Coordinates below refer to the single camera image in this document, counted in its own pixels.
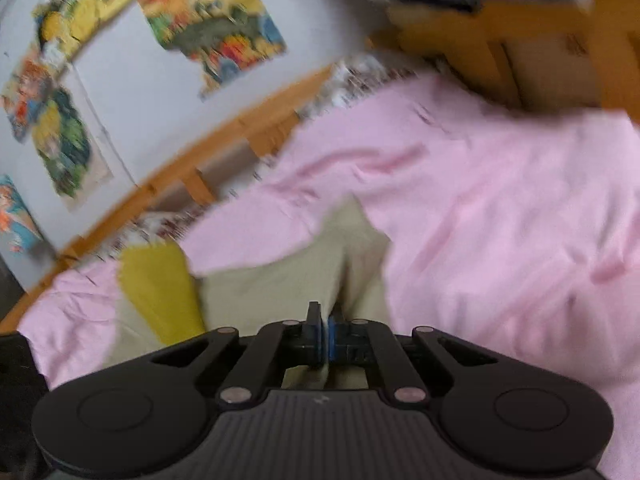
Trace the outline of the pink bed sheet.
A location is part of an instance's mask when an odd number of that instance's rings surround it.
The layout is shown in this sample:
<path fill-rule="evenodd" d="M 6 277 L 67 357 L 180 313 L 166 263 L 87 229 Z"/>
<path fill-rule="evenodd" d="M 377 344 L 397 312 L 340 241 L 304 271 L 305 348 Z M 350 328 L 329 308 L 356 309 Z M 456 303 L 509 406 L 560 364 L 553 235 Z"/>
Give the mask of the pink bed sheet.
<path fill-rule="evenodd" d="M 627 115 L 513 114 L 424 73 L 304 122 L 265 180 L 179 248 L 196 278 L 262 266 L 350 198 L 390 239 L 383 324 L 430 400 L 389 404 L 362 368 L 333 368 L 322 318 L 322 368 L 218 405 L 257 335 L 224 326 L 55 384 L 32 419 L 50 465 L 83 479 L 638 477 Z"/>

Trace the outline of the blond anime character poster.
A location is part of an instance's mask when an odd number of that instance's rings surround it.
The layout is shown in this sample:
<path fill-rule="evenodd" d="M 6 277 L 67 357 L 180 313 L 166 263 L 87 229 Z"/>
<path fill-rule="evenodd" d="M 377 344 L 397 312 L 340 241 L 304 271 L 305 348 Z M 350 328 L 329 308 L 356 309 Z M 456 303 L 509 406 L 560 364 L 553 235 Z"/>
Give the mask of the blond anime character poster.
<path fill-rule="evenodd" d="M 113 174 L 76 110 L 70 92 L 56 87 L 43 105 L 32 142 L 66 209 L 83 205 Z"/>

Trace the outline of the orange-haired anime girl poster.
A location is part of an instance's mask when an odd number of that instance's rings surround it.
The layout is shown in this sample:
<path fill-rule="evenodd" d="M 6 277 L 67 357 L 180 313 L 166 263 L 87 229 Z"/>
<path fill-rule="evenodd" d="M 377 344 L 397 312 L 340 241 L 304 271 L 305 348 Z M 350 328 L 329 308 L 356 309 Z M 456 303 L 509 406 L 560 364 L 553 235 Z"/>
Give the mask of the orange-haired anime girl poster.
<path fill-rule="evenodd" d="M 17 142 L 25 140 L 53 88 L 54 79 L 47 66 L 37 53 L 28 52 L 17 64 L 1 95 L 12 136 Z"/>

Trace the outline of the floral white bedding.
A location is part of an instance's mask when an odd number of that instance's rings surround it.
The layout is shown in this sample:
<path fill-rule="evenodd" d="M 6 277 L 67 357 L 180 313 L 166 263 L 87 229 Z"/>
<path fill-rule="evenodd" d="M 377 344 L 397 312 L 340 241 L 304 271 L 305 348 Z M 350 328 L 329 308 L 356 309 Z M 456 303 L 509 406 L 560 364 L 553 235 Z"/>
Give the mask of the floral white bedding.
<path fill-rule="evenodd" d="M 262 180 L 300 122 L 349 107 L 418 68 L 390 52 L 360 53 L 244 110 L 136 185 L 95 228 L 70 243 L 65 261 L 114 256 L 127 245 L 128 234 L 142 242 L 178 238 L 204 211 Z"/>

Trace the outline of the beige brown olive hooded jacket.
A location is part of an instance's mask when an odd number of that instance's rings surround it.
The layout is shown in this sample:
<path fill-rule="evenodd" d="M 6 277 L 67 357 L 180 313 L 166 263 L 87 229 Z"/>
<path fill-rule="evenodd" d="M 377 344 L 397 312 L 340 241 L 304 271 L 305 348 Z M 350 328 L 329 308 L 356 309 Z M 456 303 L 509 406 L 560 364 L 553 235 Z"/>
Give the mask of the beige brown olive hooded jacket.
<path fill-rule="evenodd" d="M 303 320 L 311 302 L 322 318 L 388 323 L 383 263 L 390 239 L 350 198 L 297 252 L 262 266 L 196 278 L 174 242 L 126 249 L 116 273 L 116 333 L 105 366 L 230 326 L 253 336 L 271 322 Z"/>

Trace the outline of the colourful landscape poster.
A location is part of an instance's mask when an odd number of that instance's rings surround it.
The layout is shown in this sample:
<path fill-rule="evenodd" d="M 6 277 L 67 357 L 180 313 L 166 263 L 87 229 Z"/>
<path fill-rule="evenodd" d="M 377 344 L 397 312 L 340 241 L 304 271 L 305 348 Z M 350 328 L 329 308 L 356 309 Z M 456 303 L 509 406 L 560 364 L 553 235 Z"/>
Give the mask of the colourful landscape poster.
<path fill-rule="evenodd" d="M 262 0 L 139 0 L 160 44 L 198 63 L 202 99 L 286 51 Z"/>

